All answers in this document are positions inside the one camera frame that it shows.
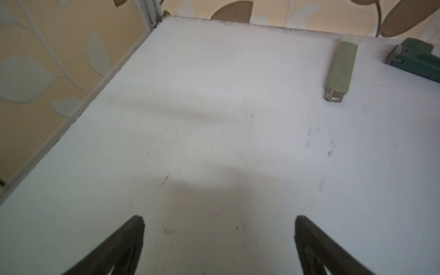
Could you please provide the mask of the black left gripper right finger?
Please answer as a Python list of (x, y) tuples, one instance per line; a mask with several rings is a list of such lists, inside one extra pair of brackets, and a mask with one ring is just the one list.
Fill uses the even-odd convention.
[(371, 275), (308, 217), (297, 216), (294, 240), (302, 271), (305, 275)]

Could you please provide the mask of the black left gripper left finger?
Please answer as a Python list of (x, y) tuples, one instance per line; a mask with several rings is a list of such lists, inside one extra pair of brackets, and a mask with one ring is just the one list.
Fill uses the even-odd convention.
[(143, 247), (145, 223), (134, 215), (66, 275), (133, 275)]

